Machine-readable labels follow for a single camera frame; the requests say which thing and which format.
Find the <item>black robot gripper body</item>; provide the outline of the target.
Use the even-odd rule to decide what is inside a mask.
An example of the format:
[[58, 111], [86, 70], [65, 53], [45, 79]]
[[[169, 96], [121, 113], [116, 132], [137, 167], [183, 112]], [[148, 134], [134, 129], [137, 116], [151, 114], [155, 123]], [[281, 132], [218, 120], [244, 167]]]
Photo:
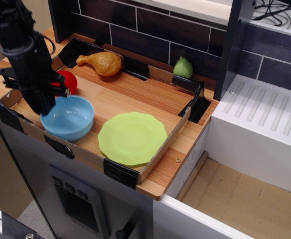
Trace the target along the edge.
[[46, 36], [34, 32], [19, 43], [17, 48], [1, 48], [11, 67], [0, 69], [7, 88], [19, 89], [34, 94], [42, 90], [52, 96], [67, 97], [70, 89], [65, 86], [65, 77], [52, 69], [52, 58], [45, 42]]

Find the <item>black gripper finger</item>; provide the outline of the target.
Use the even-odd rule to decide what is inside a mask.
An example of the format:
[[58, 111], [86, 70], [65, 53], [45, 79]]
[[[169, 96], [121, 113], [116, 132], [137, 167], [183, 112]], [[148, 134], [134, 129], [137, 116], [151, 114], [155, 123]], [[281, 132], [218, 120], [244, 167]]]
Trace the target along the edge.
[[43, 116], [48, 115], [55, 104], [55, 96], [51, 92], [42, 91], [40, 93], [40, 112]]
[[38, 115], [45, 113], [43, 92], [36, 90], [21, 90], [23, 98], [26, 100], [31, 109]]

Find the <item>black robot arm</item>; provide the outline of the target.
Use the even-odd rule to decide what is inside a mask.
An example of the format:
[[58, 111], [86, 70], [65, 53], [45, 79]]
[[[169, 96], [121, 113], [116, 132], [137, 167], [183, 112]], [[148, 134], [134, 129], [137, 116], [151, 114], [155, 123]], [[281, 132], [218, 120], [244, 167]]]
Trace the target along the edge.
[[0, 50], [10, 63], [0, 69], [7, 88], [20, 90], [32, 110], [46, 116], [55, 97], [67, 97], [65, 78], [52, 68], [45, 36], [34, 30], [34, 19], [20, 0], [0, 0]]

